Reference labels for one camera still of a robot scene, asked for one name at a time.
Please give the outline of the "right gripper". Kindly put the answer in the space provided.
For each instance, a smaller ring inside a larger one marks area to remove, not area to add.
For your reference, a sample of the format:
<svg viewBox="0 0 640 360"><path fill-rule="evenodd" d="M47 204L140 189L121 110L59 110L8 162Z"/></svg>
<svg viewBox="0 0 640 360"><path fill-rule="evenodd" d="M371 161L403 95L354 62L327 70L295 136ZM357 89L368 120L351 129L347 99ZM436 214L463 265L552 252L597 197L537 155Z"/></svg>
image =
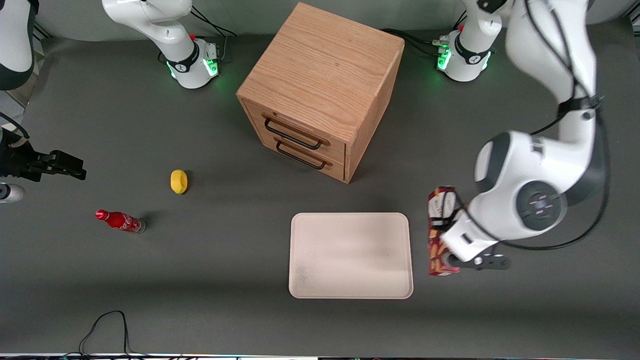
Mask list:
<svg viewBox="0 0 640 360"><path fill-rule="evenodd" d="M86 180L83 160L61 150L49 153L47 165L41 161L42 153L34 150L29 137L12 131L1 132L0 177L24 178L39 182L43 174L59 174Z"/></svg>

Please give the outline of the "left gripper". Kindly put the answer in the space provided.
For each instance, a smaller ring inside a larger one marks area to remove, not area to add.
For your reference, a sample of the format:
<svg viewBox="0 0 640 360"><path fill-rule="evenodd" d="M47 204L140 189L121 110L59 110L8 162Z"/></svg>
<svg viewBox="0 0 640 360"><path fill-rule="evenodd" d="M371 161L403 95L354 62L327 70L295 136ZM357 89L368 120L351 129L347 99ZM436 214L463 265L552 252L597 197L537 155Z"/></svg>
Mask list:
<svg viewBox="0 0 640 360"><path fill-rule="evenodd" d="M450 270L460 270L460 261L470 262L498 244L497 240L492 239L473 223L464 208L455 216L429 217L429 228L443 231L439 239L451 252L446 255L446 266Z"/></svg>

